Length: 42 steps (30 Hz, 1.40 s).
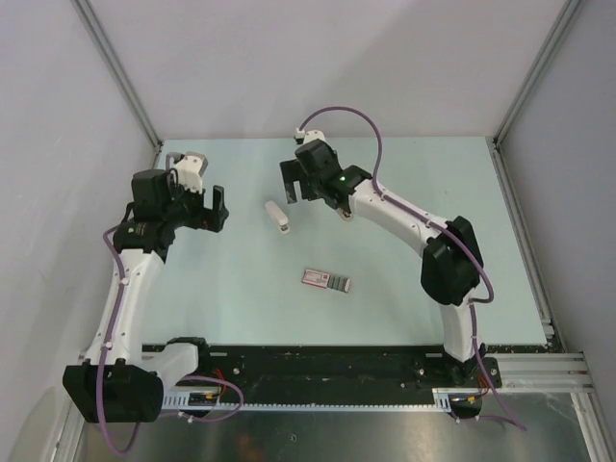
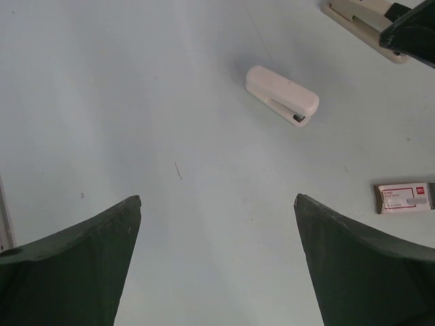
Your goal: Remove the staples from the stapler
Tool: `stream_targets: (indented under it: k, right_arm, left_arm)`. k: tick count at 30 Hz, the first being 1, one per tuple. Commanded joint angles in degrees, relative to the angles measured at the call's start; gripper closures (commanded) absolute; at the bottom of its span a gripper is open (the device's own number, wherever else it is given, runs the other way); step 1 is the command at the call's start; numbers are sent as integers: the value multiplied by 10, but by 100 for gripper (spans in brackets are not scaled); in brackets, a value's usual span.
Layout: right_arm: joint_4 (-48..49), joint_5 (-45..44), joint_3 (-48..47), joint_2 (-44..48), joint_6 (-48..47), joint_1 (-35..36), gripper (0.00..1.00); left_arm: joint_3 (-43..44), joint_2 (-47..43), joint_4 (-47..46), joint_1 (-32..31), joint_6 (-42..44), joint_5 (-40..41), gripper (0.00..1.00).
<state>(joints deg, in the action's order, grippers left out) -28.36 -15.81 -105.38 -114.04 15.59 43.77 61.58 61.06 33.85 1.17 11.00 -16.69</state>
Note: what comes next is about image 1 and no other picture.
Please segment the white stapler top cover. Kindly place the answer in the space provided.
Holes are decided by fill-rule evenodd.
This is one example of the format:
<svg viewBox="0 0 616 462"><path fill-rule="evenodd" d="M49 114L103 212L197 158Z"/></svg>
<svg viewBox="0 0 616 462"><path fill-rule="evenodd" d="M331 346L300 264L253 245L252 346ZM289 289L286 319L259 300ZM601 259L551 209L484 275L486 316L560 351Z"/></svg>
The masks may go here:
<svg viewBox="0 0 616 462"><path fill-rule="evenodd" d="M272 200L265 203L265 210L271 221L281 234L290 232L289 218L282 209Z"/></svg>

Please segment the red white staple box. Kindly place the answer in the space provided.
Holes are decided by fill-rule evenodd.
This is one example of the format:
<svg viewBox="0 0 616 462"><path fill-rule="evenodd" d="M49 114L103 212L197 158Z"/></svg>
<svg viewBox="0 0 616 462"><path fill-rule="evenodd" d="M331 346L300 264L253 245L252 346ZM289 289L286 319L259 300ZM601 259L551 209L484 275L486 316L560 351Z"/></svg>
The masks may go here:
<svg viewBox="0 0 616 462"><path fill-rule="evenodd" d="M316 269L306 269L302 275L301 283L320 289L330 289L348 293L351 286L351 279L339 274Z"/></svg>

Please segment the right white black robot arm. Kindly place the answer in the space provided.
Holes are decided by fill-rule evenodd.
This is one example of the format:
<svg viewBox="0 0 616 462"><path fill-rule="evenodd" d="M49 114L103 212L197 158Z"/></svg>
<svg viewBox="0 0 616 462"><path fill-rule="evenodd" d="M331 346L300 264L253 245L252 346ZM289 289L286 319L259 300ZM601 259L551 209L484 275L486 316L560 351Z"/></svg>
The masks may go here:
<svg viewBox="0 0 616 462"><path fill-rule="evenodd" d="M385 191L364 169L341 167L325 141L309 141L280 163L287 201L322 200L347 218L369 220L408 244L422 259L420 283L438 304L444 328L444 374L455 386L478 375L476 322L471 314L483 261L471 223L436 217Z"/></svg>

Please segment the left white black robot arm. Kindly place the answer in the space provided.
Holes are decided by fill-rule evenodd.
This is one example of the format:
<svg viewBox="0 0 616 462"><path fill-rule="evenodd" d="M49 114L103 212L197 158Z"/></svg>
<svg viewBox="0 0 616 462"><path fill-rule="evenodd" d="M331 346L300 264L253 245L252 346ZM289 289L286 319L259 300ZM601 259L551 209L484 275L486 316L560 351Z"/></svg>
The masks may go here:
<svg viewBox="0 0 616 462"><path fill-rule="evenodd" d="M103 316L83 362L63 375L65 390L89 424L151 423L166 390L185 378L199 385L211 377L205 339L173 338L146 359L141 338L177 229L218 233L229 216L221 186L213 187L213 205L205 207L202 175L202 169L184 165L135 173L133 199L104 235L114 267Z"/></svg>

